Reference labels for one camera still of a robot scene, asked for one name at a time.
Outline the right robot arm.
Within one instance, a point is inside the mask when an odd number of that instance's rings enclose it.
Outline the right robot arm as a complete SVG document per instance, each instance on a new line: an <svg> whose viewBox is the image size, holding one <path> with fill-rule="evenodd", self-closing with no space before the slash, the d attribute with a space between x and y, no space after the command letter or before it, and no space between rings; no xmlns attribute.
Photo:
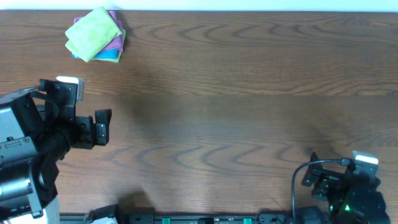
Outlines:
<svg viewBox="0 0 398 224"><path fill-rule="evenodd" d="M376 177L379 159L373 154L353 151L352 158L319 159L313 152L310 161L296 168L292 175L292 217L286 223L390 224L386 203L377 190L381 180ZM312 197L328 203L328 212L317 206L297 208L295 180L307 168L301 181L313 187Z"/></svg>

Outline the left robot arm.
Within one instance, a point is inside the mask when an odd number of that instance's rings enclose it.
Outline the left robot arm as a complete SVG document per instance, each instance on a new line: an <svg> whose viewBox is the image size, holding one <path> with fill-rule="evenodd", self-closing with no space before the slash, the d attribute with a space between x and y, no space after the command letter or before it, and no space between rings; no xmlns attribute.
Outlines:
<svg viewBox="0 0 398 224"><path fill-rule="evenodd" d="M109 142L110 109L76 115L84 81L39 81L1 96L1 223L60 223L57 162Z"/></svg>

